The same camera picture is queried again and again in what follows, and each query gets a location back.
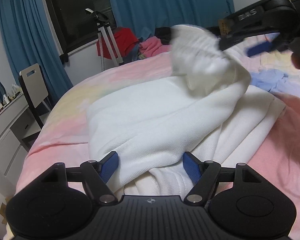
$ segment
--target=red garment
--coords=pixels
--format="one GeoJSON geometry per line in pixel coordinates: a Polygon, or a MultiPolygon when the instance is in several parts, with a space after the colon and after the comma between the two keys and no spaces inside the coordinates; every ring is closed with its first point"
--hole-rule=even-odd
{"type": "MultiPolygon", "coordinates": [[[[114,39],[118,45],[120,54],[122,57],[125,57],[129,54],[129,52],[133,49],[135,44],[139,41],[137,37],[132,33],[132,31],[129,28],[119,28],[117,32],[113,34],[114,39]]],[[[114,52],[115,57],[117,56],[117,53],[114,50],[114,46],[112,44],[112,41],[110,37],[108,36],[108,39],[110,41],[112,50],[114,52]]],[[[111,59],[109,50],[107,48],[106,42],[104,38],[102,37],[102,46],[103,46],[103,56],[105,58],[111,59]]],[[[99,42],[97,42],[97,53],[98,56],[100,56],[100,47],[99,47],[99,42]]]]}

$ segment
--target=blue gripper pad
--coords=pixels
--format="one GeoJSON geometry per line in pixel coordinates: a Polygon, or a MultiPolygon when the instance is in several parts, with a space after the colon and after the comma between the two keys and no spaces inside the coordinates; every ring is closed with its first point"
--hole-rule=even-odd
{"type": "Polygon", "coordinates": [[[189,155],[192,154],[190,152],[185,152],[183,154],[183,168],[185,169],[192,183],[196,184],[201,178],[201,172],[199,169],[199,165],[193,160],[193,158],[195,157],[192,155],[193,158],[191,158],[189,155]]]}
{"type": "Polygon", "coordinates": [[[108,180],[111,178],[112,174],[118,168],[119,156],[117,152],[112,151],[106,157],[104,157],[99,163],[102,165],[101,172],[99,175],[101,179],[104,181],[104,183],[107,183],[108,180]]]}

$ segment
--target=cardboard tag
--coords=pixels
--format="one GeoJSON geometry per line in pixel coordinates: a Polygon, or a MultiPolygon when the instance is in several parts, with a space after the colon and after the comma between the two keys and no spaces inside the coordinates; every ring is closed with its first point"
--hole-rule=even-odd
{"type": "Polygon", "coordinates": [[[226,36],[231,31],[230,27],[227,26],[225,19],[218,20],[218,22],[219,22],[221,36],[226,36]]]}

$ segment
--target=white garment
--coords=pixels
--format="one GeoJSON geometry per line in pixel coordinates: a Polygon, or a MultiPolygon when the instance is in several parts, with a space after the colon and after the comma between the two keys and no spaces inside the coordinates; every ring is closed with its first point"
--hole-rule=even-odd
{"type": "Polygon", "coordinates": [[[284,109],[249,86],[250,74],[218,50],[218,39],[194,26],[175,26],[171,51],[177,76],[126,87],[88,111],[90,158],[115,150],[119,167],[108,182],[120,195],[185,195],[193,184],[182,166],[201,161],[234,167],[248,162],[284,109]]]}

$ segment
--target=drawer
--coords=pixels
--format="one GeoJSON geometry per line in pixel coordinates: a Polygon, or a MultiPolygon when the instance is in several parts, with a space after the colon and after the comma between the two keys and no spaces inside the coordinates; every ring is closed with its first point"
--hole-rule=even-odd
{"type": "Polygon", "coordinates": [[[20,146],[20,148],[18,149],[18,152],[17,152],[15,158],[13,159],[13,162],[8,170],[7,179],[13,185],[17,185],[18,179],[19,179],[21,171],[22,171],[23,162],[25,161],[27,154],[28,154],[28,152],[22,146],[20,146]]]}
{"type": "Polygon", "coordinates": [[[0,112],[0,136],[27,106],[25,96],[21,95],[0,112]]]}
{"type": "Polygon", "coordinates": [[[20,142],[10,130],[5,138],[0,141],[0,171],[5,174],[7,168],[16,151],[20,142]]]}

